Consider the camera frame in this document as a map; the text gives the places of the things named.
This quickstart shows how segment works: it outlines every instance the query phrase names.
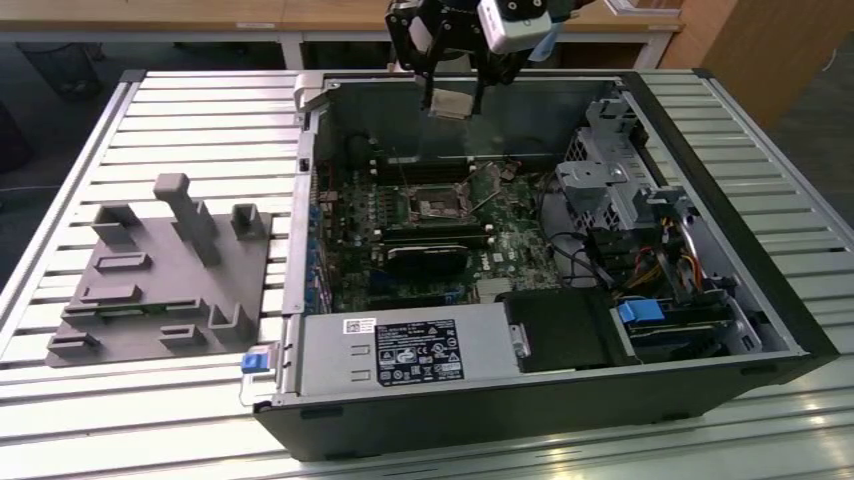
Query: wooden table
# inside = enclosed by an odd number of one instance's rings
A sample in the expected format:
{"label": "wooden table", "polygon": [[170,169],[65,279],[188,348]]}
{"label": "wooden table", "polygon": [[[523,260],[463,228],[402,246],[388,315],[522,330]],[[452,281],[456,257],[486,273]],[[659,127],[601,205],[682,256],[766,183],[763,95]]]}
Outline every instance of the wooden table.
{"label": "wooden table", "polygon": [[681,19],[662,68],[709,69],[770,128],[854,29],[854,0],[685,0]]}
{"label": "wooden table", "polygon": [[0,0],[0,41],[279,41],[286,0]]}
{"label": "wooden table", "polygon": [[[388,41],[387,7],[388,0],[286,0],[282,50],[288,68],[306,67],[304,42]],[[670,38],[681,29],[677,18],[617,16],[605,0],[598,0],[565,24],[558,42],[642,44],[634,66],[655,68]]]}
{"label": "wooden table", "polygon": [[[0,41],[275,41],[287,67],[306,68],[304,42],[388,41],[388,0],[0,0]],[[618,17],[603,0],[567,22],[563,43],[643,45],[638,68],[654,68],[674,18]]]}

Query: cable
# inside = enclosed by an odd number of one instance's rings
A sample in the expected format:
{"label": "cable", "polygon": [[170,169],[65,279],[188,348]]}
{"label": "cable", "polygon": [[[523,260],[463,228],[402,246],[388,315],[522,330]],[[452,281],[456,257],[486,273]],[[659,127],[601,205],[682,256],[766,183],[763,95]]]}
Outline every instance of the cable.
{"label": "cable", "polygon": [[57,190],[61,188],[61,185],[33,185],[31,187],[12,187],[0,189],[0,193],[4,192],[19,192],[23,190]]}
{"label": "cable", "polygon": [[553,241],[555,239],[555,237],[559,237],[562,235],[573,237],[575,240],[581,240],[582,242],[587,240],[587,235],[585,235],[583,233],[579,233],[579,232],[558,232],[558,233],[553,233],[551,235],[549,235],[549,241]]}
{"label": "cable", "polygon": [[837,61],[837,54],[839,53],[839,49],[834,48],[833,49],[833,55],[830,56],[830,61],[827,62],[827,65],[825,65],[825,68],[822,68],[822,72],[826,72],[827,70],[830,70],[830,67],[833,67],[834,62]]}

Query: aluminum table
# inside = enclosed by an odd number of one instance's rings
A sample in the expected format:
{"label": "aluminum table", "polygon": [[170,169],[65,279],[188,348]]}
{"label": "aluminum table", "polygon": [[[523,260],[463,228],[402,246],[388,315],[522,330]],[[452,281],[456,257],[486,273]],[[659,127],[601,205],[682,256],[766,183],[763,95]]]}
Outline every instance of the aluminum table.
{"label": "aluminum table", "polygon": [[[851,475],[854,234],[718,83],[691,71],[643,76],[842,352],[797,381],[674,423],[302,464],[243,404],[274,384],[242,388],[240,355],[47,367],[47,342],[98,239],[98,205],[127,201],[139,216],[168,215],[151,193],[164,172],[194,179],[190,193],[212,213],[254,202],[275,215],[259,341],[279,338],[296,74],[150,72],[119,85],[0,296],[0,478]],[[665,150],[653,156],[678,183]]]}

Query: blue latch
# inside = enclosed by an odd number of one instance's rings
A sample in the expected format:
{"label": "blue latch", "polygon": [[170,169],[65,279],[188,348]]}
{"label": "blue latch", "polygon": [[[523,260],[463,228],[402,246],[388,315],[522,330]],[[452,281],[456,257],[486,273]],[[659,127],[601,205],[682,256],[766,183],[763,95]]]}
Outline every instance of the blue latch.
{"label": "blue latch", "polygon": [[658,322],[665,320],[665,313],[657,300],[627,300],[618,308],[623,323]]}
{"label": "blue latch", "polygon": [[240,371],[247,373],[262,373],[270,371],[268,353],[246,353],[240,362]]}

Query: floor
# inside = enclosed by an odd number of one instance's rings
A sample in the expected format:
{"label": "floor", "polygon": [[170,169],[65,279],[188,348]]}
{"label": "floor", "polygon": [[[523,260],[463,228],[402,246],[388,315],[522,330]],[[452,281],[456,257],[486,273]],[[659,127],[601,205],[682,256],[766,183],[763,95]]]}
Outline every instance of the floor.
{"label": "floor", "polygon": [[[108,44],[96,62],[104,91],[68,103],[49,90],[11,44],[0,44],[0,103],[35,149],[33,160],[0,174],[0,288],[15,269],[56,189],[98,121],[122,72],[282,68],[275,44]],[[771,137],[849,223],[854,223],[854,35],[838,49]]]}

